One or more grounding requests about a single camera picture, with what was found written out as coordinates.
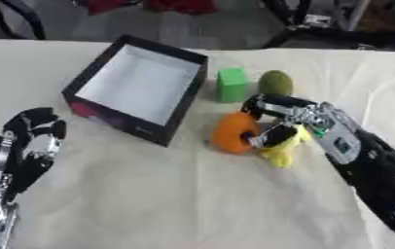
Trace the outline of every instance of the yellow plush toy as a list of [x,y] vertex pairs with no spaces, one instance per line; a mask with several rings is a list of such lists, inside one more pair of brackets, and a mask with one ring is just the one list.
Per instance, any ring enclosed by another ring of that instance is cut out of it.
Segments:
[[292,150],[301,143],[311,140],[311,135],[303,125],[296,125],[296,129],[298,130],[296,135],[276,146],[261,149],[260,154],[273,166],[290,167],[293,164]]

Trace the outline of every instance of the tennis ball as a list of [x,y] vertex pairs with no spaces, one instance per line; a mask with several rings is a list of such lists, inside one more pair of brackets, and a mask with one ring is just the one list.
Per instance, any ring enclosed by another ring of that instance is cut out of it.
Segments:
[[291,96],[293,90],[293,80],[290,76],[281,71],[269,71],[261,77],[259,82],[260,93]]

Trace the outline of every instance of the black box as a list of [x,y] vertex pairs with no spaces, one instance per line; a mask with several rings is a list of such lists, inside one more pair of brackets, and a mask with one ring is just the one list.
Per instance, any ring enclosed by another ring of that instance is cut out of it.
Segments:
[[168,146],[206,79],[208,58],[123,36],[62,94],[79,116]]

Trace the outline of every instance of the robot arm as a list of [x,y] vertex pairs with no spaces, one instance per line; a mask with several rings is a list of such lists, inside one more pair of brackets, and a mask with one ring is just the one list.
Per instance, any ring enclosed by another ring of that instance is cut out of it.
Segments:
[[[18,217],[16,195],[51,168],[65,132],[65,122],[52,108],[21,112],[4,125],[0,134],[0,249],[8,247]],[[28,149],[40,135],[48,137],[47,148]]]
[[[395,149],[327,102],[259,94],[245,102],[242,112],[257,120],[263,114],[277,117],[284,128],[304,125],[347,184],[395,231]],[[277,129],[271,128],[247,139],[262,147],[276,133]]]

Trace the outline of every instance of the wrinkled cloth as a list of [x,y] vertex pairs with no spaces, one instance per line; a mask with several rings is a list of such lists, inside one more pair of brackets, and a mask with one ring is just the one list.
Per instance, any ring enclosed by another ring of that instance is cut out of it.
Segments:
[[152,11],[177,11],[201,15],[217,11],[213,0],[146,0],[145,8]]
[[395,249],[315,143],[294,150],[290,169],[208,144],[241,105],[214,101],[217,71],[242,67],[250,94],[267,70],[285,71],[296,96],[334,103],[395,147],[395,53],[197,51],[208,81],[163,148],[73,115],[60,95],[107,47],[0,41],[0,128],[39,106],[68,122],[54,167],[18,199],[13,248]]
[[128,0],[89,0],[89,13],[96,15],[122,7]]

